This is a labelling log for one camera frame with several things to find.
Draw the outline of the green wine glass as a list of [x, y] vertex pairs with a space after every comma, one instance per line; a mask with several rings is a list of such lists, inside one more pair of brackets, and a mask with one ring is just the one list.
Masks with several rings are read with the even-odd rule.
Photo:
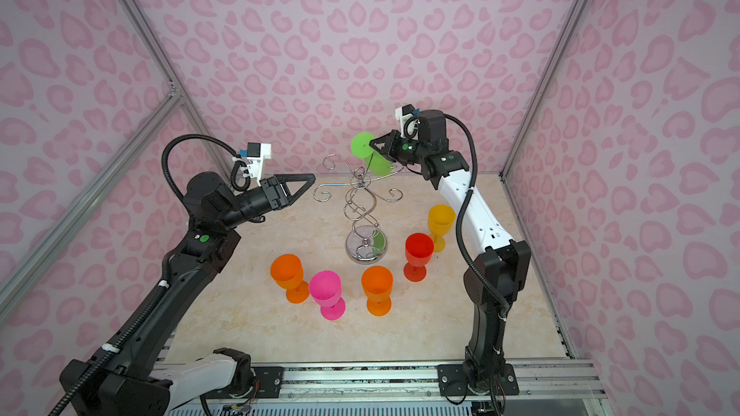
[[370, 173], [376, 176], [389, 175], [392, 172], [389, 160], [370, 146], [370, 142], [374, 139], [374, 135], [368, 132], [362, 132], [354, 136], [350, 145], [351, 152], [356, 158], [364, 161], [365, 168]]

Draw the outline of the yellow wine glass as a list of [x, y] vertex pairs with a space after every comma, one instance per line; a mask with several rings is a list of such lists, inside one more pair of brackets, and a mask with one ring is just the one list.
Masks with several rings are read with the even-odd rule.
[[432, 207], [428, 213], [428, 229], [434, 243], [434, 252], [445, 249], [444, 237], [451, 231], [456, 221], [454, 209], [446, 204]]

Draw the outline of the orange wine glass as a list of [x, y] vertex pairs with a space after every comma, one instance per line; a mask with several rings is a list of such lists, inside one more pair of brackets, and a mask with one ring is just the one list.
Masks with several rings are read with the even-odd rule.
[[309, 297], [308, 283], [304, 280], [302, 261], [295, 254], [283, 254], [271, 265], [270, 275], [291, 304], [302, 304]]
[[362, 274], [362, 289], [367, 298], [366, 307], [372, 315], [382, 317], [389, 313], [393, 285], [393, 275], [385, 267], [373, 266]]

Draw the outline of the red wine glass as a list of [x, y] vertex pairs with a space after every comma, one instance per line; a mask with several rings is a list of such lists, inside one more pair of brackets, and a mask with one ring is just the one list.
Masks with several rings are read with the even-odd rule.
[[435, 243], [431, 237], [423, 233], [410, 235], [405, 243], [407, 263], [404, 266], [404, 276], [408, 281], [420, 282], [427, 275], [427, 265], [435, 253]]

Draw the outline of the pink wine glass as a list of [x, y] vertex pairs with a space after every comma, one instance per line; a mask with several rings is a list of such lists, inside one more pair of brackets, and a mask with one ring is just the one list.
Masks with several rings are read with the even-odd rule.
[[340, 319], [345, 311], [342, 281], [338, 273], [323, 271], [312, 277], [309, 285], [310, 296], [320, 306], [321, 315], [328, 321]]

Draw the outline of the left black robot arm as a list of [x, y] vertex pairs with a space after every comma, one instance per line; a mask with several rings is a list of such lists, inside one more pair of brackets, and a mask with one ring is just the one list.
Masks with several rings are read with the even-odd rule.
[[154, 379], [156, 358], [204, 288], [229, 262], [238, 225], [294, 204], [315, 183], [308, 174], [277, 174], [236, 195], [218, 173], [199, 173], [183, 198], [188, 230], [162, 260], [162, 275], [134, 313], [87, 361], [60, 375], [64, 396], [50, 411], [73, 406], [79, 415], [162, 415], [175, 386]]

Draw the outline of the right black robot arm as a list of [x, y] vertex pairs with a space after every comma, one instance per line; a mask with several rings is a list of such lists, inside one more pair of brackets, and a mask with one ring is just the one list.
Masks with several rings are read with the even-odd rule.
[[412, 105], [396, 109], [399, 127], [371, 141], [383, 158], [418, 166], [456, 214], [455, 238], [468, 265], [464, 288], [473, 302], [473, 329], [462, 371], [477, 392], [505, 377], [504, 335], [511, 308], [523, 290], [531, 248], [497, 221], [477, 188], [473, 136], [457, 117]]

